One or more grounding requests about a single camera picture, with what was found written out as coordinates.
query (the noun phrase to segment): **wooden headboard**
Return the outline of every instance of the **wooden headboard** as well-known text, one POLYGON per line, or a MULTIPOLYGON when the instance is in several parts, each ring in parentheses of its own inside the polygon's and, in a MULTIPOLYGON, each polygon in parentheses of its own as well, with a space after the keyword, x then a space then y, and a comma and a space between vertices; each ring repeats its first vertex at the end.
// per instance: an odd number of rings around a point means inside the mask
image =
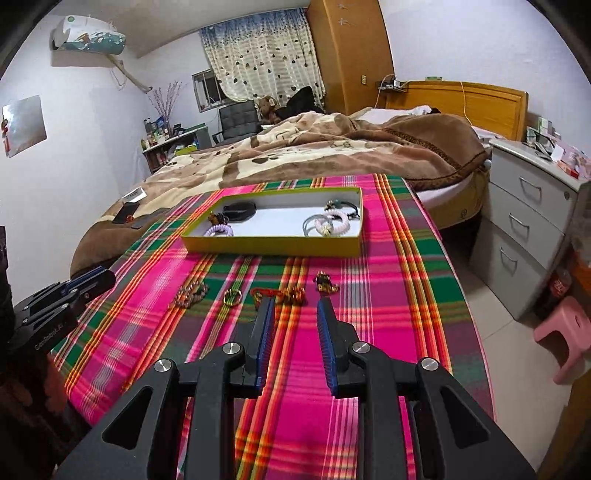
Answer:
MULTIPOLYGON (((511 88, 462 82, 466 92, 466 115, 475 127, 523 140, 527 92, 511 88)), ((406 93, 388 92, 386 108, 411 109, 429 105, 441 113, 464 116, 464 91, 460 82, 409 82, 406 93)))

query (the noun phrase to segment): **white nightstand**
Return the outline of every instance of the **white nightstand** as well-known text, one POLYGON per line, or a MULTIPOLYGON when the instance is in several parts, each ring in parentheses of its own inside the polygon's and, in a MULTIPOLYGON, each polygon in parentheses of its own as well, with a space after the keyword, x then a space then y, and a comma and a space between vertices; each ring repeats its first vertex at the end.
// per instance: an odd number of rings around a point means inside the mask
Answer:
POLYGON ((521 142, 491 140, 491 182, 470 268, 513 316, 537 298, 570 240, 589 183, 567 175, 521 142))

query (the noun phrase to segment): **heart pattern curtain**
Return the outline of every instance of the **heart pattern curtain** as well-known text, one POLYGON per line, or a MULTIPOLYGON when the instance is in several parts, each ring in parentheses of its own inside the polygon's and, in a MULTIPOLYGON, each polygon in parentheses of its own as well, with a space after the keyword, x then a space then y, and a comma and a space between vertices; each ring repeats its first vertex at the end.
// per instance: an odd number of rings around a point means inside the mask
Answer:
POLYGON ((284 106, 305 86, 325 95, 304 9, 230 20, 200 30, 203 47, 226 96, 237 102, 271 95, 284 106))

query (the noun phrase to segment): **air conditioner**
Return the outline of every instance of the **air conditioner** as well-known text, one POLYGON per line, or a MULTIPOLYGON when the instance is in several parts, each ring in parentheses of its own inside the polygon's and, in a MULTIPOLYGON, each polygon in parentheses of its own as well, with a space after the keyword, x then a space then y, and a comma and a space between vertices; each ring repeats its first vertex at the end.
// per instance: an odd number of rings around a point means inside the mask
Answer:
POLYGON ((53 48, 119 55, 125 48, 125 35, 102 20, 68 15, 53 32, 53 48))

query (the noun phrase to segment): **brown blanket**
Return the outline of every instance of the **brown blanket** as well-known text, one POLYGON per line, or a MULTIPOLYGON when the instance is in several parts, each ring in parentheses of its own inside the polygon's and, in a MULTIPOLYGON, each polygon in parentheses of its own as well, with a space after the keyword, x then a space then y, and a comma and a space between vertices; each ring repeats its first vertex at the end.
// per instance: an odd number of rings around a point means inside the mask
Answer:
POLYGON ((398 175, 415 190, 432 190, 463 180, 487 156, 470 125, 454 115, 399 116, 373 125, 339 113, 302 113, 236 144, 177 157, 141 184, 147 197, 135 217, 152 214, 145 225, 114 225, 122 206, 116 202, 82 238, 70 273, 120 257, 165 215, 154 212, 199 193, 364 173, 398 175))

